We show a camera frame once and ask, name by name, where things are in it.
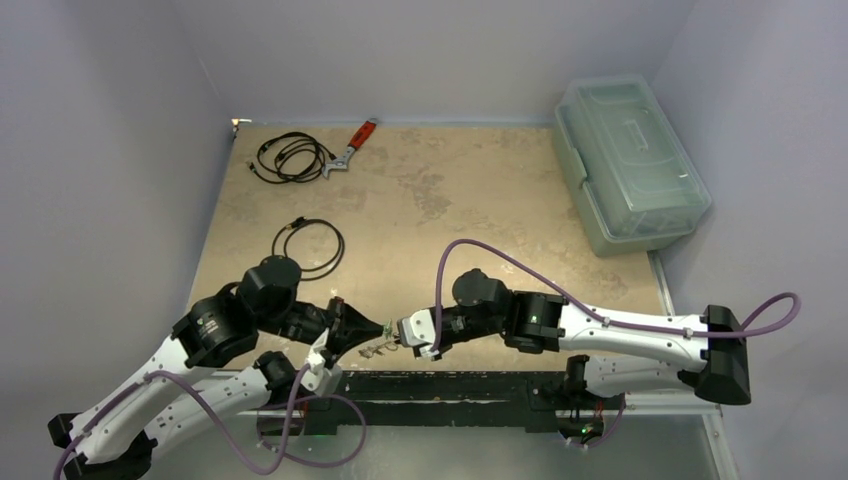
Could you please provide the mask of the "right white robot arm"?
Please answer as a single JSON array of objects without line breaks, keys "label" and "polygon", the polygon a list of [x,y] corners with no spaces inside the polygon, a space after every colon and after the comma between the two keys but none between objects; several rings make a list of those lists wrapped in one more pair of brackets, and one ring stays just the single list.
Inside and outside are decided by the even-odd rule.
[{"label": "right white robot arm", "polygon": [[569,360],[561,381],[576,407],[627,390],[690,390],[702,400],[748,405],[751,387],[741,324],[724,306],[700,315],[659,316],[594,306],[579,308],[562,296],[510,290],[472,269],[455,280],[454,306],[442,310],[438,353],[470,340],[499,336],[526,354],[588,352]]}]

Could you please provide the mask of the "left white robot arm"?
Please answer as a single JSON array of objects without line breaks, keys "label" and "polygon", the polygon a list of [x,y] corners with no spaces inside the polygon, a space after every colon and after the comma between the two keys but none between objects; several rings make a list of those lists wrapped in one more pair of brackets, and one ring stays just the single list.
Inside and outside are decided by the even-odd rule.
[{"label": "left white robot arm", "polygon": [[[301,404],[332,398],[342,378],[340,358],[382,336],[341,298],[324,308],[301,302],[302,272],[272,255],[238,282],[197,301],[156,352],[120,387],[81,413],[49,421],[62,453],[57,479],[138,479],[168,448],[226,417],[269,404],[285,422]],[[203,390],[197,384],[252,351],[261,332],[302,343],[301,367],[279,351],[262,354],[233,377]]]}]

